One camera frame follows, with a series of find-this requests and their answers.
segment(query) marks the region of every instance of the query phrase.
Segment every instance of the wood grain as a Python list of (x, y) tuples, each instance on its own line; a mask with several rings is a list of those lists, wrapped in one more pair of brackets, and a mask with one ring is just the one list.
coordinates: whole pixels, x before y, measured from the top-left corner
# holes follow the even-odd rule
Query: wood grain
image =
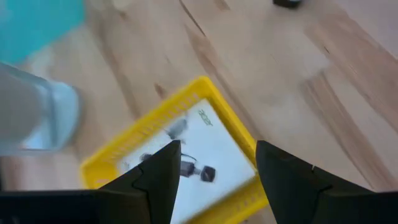
[[(300, 91), (299, 86), (307, 77), (328, 64), (303, 34), (308, 25), (305, 21), (316, 15), (301, 16), (297, 11), (297, 16), (303, 17), (300, 24), (294, 18), (286, 19), (293, 17), (292, 14), (258, 13), (255, 6), (271, 11), (272, 3), (265, 1), (226, 1), (231, 10), (220, 10), (210, 0), (182, 2), (228, 69), (228, 76), (224, 78), (228, 86), (238, 93), (268, 141), (338, 176), (369, 187), (313, 114)], [(305, 13), (316, 11), (317, 7), (313, 7)]]
[(106, 46), (104, 55), (117, 62), (112, 63), (119, 71), (115, 74), (122, 76), (118, 80), (126, 98), (135, 101), (137, 117), (197, 76), (208, 75), (253, 136), (263, 138), (236, 94), (218, 75), (228, 71), (180, 1), (136, 1), (122, 11), (109, 5), (100, 11), (101, 18), (90, 24), (95, 23), (94, 33), (106, 34), (99, 46)]
[(331, 132), (372, 188), (396, 190), (398, 182), (341, 104), (325, 74), (309, 80), (307, 90)]
[(398, 131), (397, 60), (345, 12), (326, 16), (307, 35)]
[(4, 190), (58, 190), (82, 188), (80, 161), (73, 147), (41, 156), (2, 157)]
[(398, 57), (398, 1), (335, 0), (350, 18), (395, 58)]
[(234, 109), (253, 138), (266, 139), (267, 133), (260, 131), (244, 105), (242, 97), (231, 88), (231, 86), (235, 85), (235, 80), (232, 78), (231, 72), (222, 63), (211, 42), (182, 1), (180, 1), (180, 6), (183, 9), (182, 17), (190, 44), (206, 74), (215, 82), (220, 92), (226, 97), (227, 102)]
[(389, 172), (398, 179), (398, 134), (388, 122), (375, 111), (358, 90), (335, 66), (325, 70), (325, 76), (341, 104), (352, 117), (357, 127), (372, 145), (375, 153)]

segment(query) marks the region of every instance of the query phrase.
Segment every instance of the blue cloth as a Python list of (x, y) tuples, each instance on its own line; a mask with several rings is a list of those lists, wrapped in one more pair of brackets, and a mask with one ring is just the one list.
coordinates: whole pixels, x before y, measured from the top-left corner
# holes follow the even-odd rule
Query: blue cloth
[(0, 61), (20, 62), (83, 20), (83, 0), (0, 0)]

